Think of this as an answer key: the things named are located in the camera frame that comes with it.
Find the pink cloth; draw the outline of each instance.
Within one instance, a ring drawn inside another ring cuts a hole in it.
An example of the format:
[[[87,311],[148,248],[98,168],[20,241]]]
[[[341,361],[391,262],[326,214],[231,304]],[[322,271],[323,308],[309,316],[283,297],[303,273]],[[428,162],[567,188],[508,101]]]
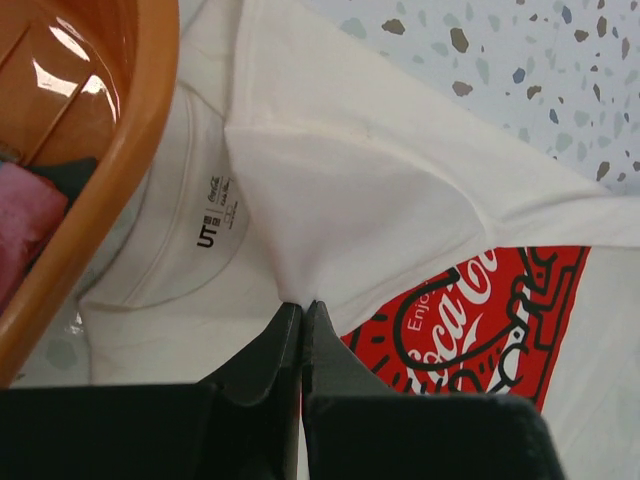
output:
[[[66,205],[48,180],[0,162],[0,313],[62,222]]]

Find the coca-cola print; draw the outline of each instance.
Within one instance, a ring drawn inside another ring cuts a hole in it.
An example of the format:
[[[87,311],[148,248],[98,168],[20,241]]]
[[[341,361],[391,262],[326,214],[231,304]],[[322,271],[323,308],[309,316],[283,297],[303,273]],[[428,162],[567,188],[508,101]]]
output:
[[[396,297],[343,341],[398,391],[512,393],[541,409],[587,255],[486,252]]]

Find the coca-cola logo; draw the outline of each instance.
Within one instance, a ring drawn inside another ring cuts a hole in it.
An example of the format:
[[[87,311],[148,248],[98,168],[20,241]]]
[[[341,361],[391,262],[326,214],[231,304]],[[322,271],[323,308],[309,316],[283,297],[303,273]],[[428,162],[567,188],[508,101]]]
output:
[[[498,249],[392,300],[344,338],[397,390],[517,393],[541,406],[588,249]]]

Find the speckled countertop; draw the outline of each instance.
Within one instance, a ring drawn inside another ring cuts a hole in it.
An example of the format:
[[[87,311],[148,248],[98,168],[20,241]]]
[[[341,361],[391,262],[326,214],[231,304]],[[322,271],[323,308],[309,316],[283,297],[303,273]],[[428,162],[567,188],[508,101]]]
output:
[[[478,117],[640,193],[637,0],[305,1]]]

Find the orange plastic basket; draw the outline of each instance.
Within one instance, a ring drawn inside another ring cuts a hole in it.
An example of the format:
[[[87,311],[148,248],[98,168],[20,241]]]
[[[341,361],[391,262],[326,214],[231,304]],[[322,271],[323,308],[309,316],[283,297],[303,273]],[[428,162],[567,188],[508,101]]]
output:
[[[175,84],[177,0],[0,0],[0,142],[98,168],[0,317],[8,386],[144,176]]]

